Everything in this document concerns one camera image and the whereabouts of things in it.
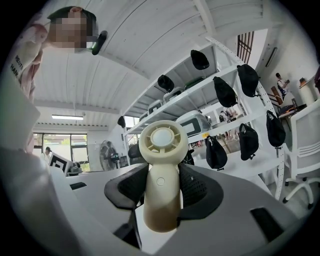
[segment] standing fan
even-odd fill
[[[104,140],[101,143],[99,158],[104,171],[111,171],[117,167],[117,160],[119,160],[119,157],[111,141]]]

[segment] black slot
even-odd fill
[[[74,183],[74,184],[70,185],[72,190],[77,190],[77,189],[83,188],[85,186],[87,186],[87,184],[85,184],[83,182],[78,182],[78,183]]]
[[[250,211],[256,223],[259,225],[265,238],[270,243],[284,231],[265,208],[256,208]]]

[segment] shelving unit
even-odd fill
[[[235,129],[242,123],[250,123],[251,127],[256,130],[259,136],[259,149],[255,153],[255,157],[252,160],[242,161],[240,151],[228,154],[228,162],[221,172],[247,180],[254,180],[255,182],[258,182],[261,187],[263,181],[258,175],[261,174],[263,176],[267,171],[272,170],[277,185],[274,197],[278,200],[280,198],[284,177],[284,150],[283,148],[275,149],[270,145],[266,127],[266,112],[269,110],[276,114],[274,107],[260,82],[258,83],[256,91],[261,95],[262,100],[258,97],[245,96],[242,91],[237,71],[237,65],[243,65],[244,63],[231,50],[214,38],[207,36],[205,39],[211,44],[209,47],[202,49],[203,51],[206,51],[206,53],[204,53],[209,59],[211,70],[206,72],[209,72],[210,75],[204,74],[203,70],[202,72],[198,70],[196,75],[198,76],[200,73],[204,74],[206,79],[164,104],[130,130],[126,131],[124,135],[140,134],[146,126],[155,121],[175,121],[178,117],[187,112],[201,110],[217,103],[218,99],[213,78],[221,77],[236,92],[238,103],[241,104],[243,116],[233,122],[223,124],[209,131],[189,137],[188,142],[194,143],[205,139],[208,135],[216,136]],[[175,87],[183,87],[184,83],[187,82],[187,79],[181,76],[182,70],[186,71],[185,75],[188,76],[188,79],[196,78],[196,76],[189,71],[191,70],[190,61],[191,58],[186,57],[177,62],[176,66],[172,66],[164,73],[164,75],[167,75],[173,80]],[[148,106],[153,101],[162,99],[164,94],[164,90],[158,87],[157,80],[154,80],[140,97],[131,104],[124,115],[139,117],[142,113],[147,111]],[[196,165],[210,169],[206,159],[198,160]]]

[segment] ceiling beam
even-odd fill
[[[120,111],[117,109],[98,107],[98,106],[88,106],[88,105],[80,105],[65,102],[57,102],[57,101],[48,101],[48,100],[34,100],[34,105],[36,107],[44,107],[44,108],[52,108],[52,109],[64,109],[64,110],[78,110],[78,111],[90,111],[90,112],[100,112],[106,114],[119,115]]]
[[[106,52],[100,52],[99,55],[108,59],[109,61],[116,63],[117,65],[122,66],[123,68],[126,68],[128,73],[131,73],[131,74],[133,74],[139,78],[142,78],[144,80],[147,80],[147,81],[149,80],[149,77],[144,72],[142,72],[141,70],[137,69],[136,67],[130,65],[129,63],[125,62],[124,60],[119,59],[116,56],[113,56],[113,55],[106,53]]]
[[[214,37],[217,31],[206,0],[193,0],[193,2],[200,13],[208,35]]]
[[[47,124],[36,123],[32,129],[34,133],[56,133],[63,132],[88,132],[88,131],[108,131],[108,126],[88,126],[88,125],[66,125],[66,124]]]

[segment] ceiling light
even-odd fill
[[[59,115],[59,114],[53,114],[53,119],[64,119],[64,120],[83,120],[83,116],[76,116],[76,115]]]

